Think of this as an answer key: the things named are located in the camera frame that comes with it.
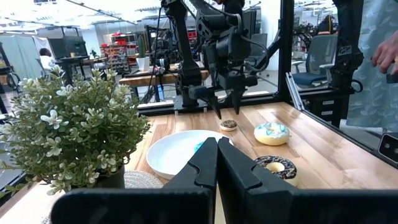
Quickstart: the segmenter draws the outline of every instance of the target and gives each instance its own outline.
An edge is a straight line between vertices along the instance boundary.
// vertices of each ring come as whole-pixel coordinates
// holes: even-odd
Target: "person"
[[[332,34],[333,33],[333,20],[335,18],[331,15],[325,16],[321,23],[318,25],[316,35]]]
[[[379,66],[383,74],[393,64],[391,74],[398,74],[398,30],[377,47],[372,63],[374,67]]]
[[[51,57],[51,52],[49,49],[42,48],[39,50],[40,62],[44,70],[51,70],[55,66],[55,60]]]
[[[363,91],[349,97],[347,125],[398,132],[398,84],[385,75],[397,73],[397,11],[398,2],[364,0],[358,42],[364,59],[353,76]]]

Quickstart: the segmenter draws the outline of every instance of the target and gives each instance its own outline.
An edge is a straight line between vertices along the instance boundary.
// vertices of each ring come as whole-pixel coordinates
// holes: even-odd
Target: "plant pot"
[[[84,187],[72,186],[73,189]],[[124,165],[119,168],[119,172],[110,177],[100,176],[93,188],[124,189]]]
[[[148,71],[149,70],[149,57],[137,58],[138,69],[140,71]]]

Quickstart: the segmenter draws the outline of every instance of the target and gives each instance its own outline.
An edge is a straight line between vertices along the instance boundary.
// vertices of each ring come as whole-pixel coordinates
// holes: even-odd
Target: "person's hand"
[[[398,74],[398,62],[395,62],[396,57],[398,57],[398,31],[379,45],[372,57],[372,63],[373,66],[380,66],[380,72],[384,74],[387,73],[388,68],[393,63],[394,68],[391,74]]]

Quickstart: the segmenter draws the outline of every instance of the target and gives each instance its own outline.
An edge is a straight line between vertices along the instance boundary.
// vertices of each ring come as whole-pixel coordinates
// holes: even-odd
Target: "woven placemat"
[[[163,183],[151,174],[144,171],[125,171],[124,186],[127,189],[158,189]],[[43,217],[40,224],[51,224],[50,216]]]

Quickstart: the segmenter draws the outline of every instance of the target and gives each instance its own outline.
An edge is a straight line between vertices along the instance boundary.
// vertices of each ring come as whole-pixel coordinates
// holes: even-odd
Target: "potted plant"
[[[137,58],[138,69],[140,71],[148,71],[150,60],[149,57],[145,56],[145,43],[142,36],[138,37],[138,53],[139,53]]]
[[[13,99],[14,115],[0,125],[3,153],[11,164],[2,169],[22,169],[27,184],[44,181],[47,193],[79,187],[124,188],[124,165],[148,131],[148,120],[137,112],[138,99],[129,87],[117,85],[114,71],[106,80],[93,70],[93,78],[73,78],[64,86],[60,67],[50,78],[20,82],[23,93]],[[7,186],[0,197],[24,184]]]

